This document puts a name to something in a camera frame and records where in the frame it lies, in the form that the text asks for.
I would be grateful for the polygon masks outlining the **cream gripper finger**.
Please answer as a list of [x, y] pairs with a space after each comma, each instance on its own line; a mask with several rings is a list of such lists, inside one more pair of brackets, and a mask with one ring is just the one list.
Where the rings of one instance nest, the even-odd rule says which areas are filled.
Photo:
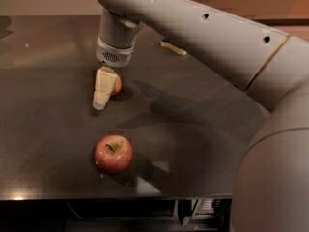
[[95, 90], [93, 95], [93, 108], [96, 110], [103, 110], [110, 96], [116, 87], [117, 74], [108, 67], [101, 67], [97, 70]]

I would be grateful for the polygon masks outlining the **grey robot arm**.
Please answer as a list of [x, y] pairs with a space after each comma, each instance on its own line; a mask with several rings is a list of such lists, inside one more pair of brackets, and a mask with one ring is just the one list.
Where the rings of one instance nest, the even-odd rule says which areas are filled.
[[144, 23], [269, 111], [239, 163], [230, 232], [309, 232], [309, 44], [190, 0], [98, 0]]

